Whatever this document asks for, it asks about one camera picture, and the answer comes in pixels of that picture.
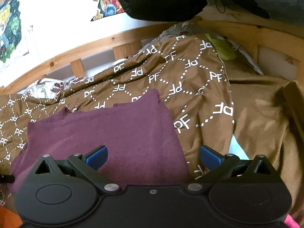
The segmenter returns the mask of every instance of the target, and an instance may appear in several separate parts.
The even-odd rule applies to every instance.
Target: purple cloth
[[[89,112],[63,109],[54,116],[28,123],[28,142],[12,162],[16,193],[43,154],[55,160],[86,154],[105,145],[108,160],[98,170],[114,182],[173,184],[189,181],[187,162],[168,108],[153,89],[134,103]]]

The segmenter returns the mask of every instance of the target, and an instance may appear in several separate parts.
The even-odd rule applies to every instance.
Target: wooden bed rail
[[[190,22],[210,28],[220,35],[240,43],[256,63],[260,45],[299,60],[296,80],[304,87],[303,38],[267,27],[237,22],[200,21],[200,17],[194,17]],[[141,40],[155,38],[173,24],[175,23],[162,23],[136,28],[78,46],[36,66],[7,87],[0,87],[0,95],[16,93],[53,70],[69,63],[76,77],[84,77],[85,71],[81,58],[108,48],[113,48],[116,59],[124,58],[136,53],[142,47]]]
[[[13,81],[4,89],[0,89],[0,94],[16,93],[22,88],[27,87],[41,76],[48,74],[55,69],[71,63],[72,70],[76,77],[85,76],[81,58],[100,52],[108,48],[114,48],[114,54],[117,59],[136,53],[139,50],[139,42],[143,39],[155,38],[164,30],[175,23],[162,23],[140,27],[125,32],[117,33],[104,39],[90,42],[74,49],[61,53],[42,64],[31,69],[21,77]]]

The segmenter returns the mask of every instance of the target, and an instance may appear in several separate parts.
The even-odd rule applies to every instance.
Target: bed
[[[27,129],[27,122],[47,118],[64,107],[76,112],[111,107],[117,101],[135,102],[149,88],[157,88],[171,111],[193,178],[206,173],[197,159],[196,150],[201,143],[212,145],[224,154],[232,150],[235,140],[242,145],[244,159],[251,159],[257,152],[267,155],[292,193],[291,214],[304,225],[301,197],[304,152],[300,147],[304,118],[299,113],[304,105],[304,39],[259,25],[206,21],[200,17],[190,22],[202,29],[194,32],[186,23],[180,24],[181,30],[175,32],[175,23],[162,23],[118,33],[55,56],[2,87],[0,108],[12,108],[13,113],[0,116],[0,126],[9,122],[15,126],[1,131],[2,148],[6,150],[2,149],[5,158],[0,161],[1,170],[9,172],[8,162],[26,149],[26,136],[22,136],[23,140],[20,137]],[[162,40],[158,36],[164,30],[167,33]],[[142,48],[141,40],[155,37],[156,40]],[[252,64],[240,54],[241,46],[251,56]],[[260,46],[298,60],[296,81],[261,75],[253,66],[258,61]],[[100,74],[85,78],[81,58],[106,48],[113,48],[118,61]],[[16,94],[66,64],[71,65],[77,81],[64,86],[55,100]],[[215,87],[208,92],[207,86],[212,83]],[[257,116],[261,119],[255,123]],[[269,139],[269,134],[276,131],[279,132],[274,139]],[[218,134],[216,140],[210,136],[214,133]],[[6,206],[14,210],[13,199],[6,200]]]

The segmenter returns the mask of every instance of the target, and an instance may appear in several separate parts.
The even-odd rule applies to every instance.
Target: wooden slat
[[[304,61],[299,62],[295,79],[299,82],[300,86],[304,87]]]
[[[72,61],[70,63],[70,65],[71,65],[71,68],[72,68],[72,71],[73,71],[75,77],[85,77],[86,76],[85,70],[83,69],[83,64],[82,64],[81,59]]]
[[[115,59],[118,60],[118,59],[126,58],[130,55],[134,55],[142,47],[143,46],[142,46],[141,41],[135,41],[135,42],[113,47]]]
[[[38,80],[43,79],[43,78],[45,78],[46,76],[47,76],[47,75],[44,74],[44,75],[40,76],[40,77],[38,78]]]
[[[36,81],[40,76],[50,73],[51,71],[82,57],[100,52],[107,48],[113,48],[118,45],[140,41],[143,39],[155,38],[172,25],[174,25],[174,23],[170,22],[128,30],[61,53],[36,66],[35,68],[19,77],[17,80],[13,81],[11,84],[4,88],[3,94],[16,93],[23,87],[28,86],[29,84]]]
[[[253,46],[253,61],[258,64],[258,60],[259,60],[259,45],[258,44],[254,44]]]

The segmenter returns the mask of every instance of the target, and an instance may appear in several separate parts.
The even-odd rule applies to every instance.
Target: brown duvet cover
[[[258,75],[238,51],[231,57],[227,45],[212,44],[209,34],[191,34],[149,44],[93,77],[64,85],[54,100],[0,96],[0,172],[9,173],[13,159],[26,149],[28,122],[65,106],[89,111],[136,102],[156,88],[171,112],[193,179],[205,174],[199,147],[228,153],[234,134],[250,159],[265,154],[279,171],[293,198],[291,214],[303,227],[303,91],[296,82]],[[14,210],[13,196],[0,187],[1,204]]]

